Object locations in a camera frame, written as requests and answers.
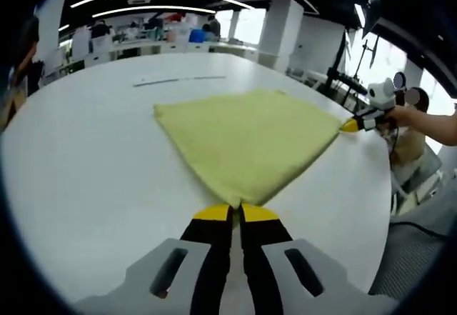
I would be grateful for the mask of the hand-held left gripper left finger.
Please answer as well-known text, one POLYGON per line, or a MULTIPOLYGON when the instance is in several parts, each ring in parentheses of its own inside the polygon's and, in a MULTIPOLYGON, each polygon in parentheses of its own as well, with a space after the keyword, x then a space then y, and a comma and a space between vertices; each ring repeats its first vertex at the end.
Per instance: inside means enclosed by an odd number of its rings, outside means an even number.
POLYGON ((217 314, 230 268, 233 208, 197 212, 126 271, 125 314, 217 314))

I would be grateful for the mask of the person's right hand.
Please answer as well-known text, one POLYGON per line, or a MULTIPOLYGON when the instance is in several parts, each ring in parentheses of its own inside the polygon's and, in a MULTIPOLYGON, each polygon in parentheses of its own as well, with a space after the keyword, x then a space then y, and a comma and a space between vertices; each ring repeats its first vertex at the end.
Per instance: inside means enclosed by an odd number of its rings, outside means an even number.
POLYGON ((386 117, 395 121, 397 127, 413 126, 418 111, 409 106, 395 106, 390 110, 386 117))

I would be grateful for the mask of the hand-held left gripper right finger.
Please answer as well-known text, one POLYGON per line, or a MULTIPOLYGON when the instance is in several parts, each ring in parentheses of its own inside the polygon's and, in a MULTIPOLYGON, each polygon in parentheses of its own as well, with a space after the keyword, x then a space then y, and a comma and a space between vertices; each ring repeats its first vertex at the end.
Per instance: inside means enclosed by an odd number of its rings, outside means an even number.
POLYGON ((272 211, 242 204, 243 268, 256 314, 348 314, 347 273, 272 211))

